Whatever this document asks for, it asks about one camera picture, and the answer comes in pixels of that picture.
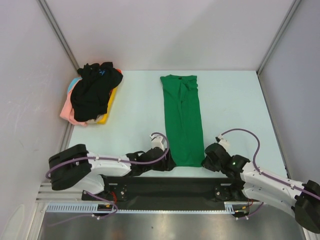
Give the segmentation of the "green t-shirt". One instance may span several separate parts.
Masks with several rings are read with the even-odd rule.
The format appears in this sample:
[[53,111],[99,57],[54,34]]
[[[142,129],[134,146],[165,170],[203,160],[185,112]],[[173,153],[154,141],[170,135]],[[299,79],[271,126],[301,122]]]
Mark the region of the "green t-shirt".
[[205,147],[197,76],[167,75],[160,81],[171,156],[178,167],[201,167]]

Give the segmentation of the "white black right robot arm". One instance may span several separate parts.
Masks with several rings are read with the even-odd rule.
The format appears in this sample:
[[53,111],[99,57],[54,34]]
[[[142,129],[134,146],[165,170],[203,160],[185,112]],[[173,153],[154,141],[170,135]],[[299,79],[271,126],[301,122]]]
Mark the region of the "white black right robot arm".
[[245,197],[273,206],[290,216],[304,229],[320,232],[320,185],[284,178],[265,171],[253,160],[228,153],[228,142],[218,136],[206,149],[204,168],[221,172],[240,181],[230,188],[231,196],[242,201]]

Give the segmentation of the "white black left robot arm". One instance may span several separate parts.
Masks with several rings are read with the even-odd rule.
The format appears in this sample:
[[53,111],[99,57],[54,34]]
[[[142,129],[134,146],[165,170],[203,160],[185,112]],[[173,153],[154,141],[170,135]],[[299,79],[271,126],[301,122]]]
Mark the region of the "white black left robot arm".
[[111,193],[105,184],[107,177],[137,177],[148,171],[168,172],[177,166],[164,134],[154,132],[150,140],[148,151],[122,156],[99,155],[87,150],[85,144],[77,144],[49,158],[45,177],[54,191],[76,188],[105,200]]

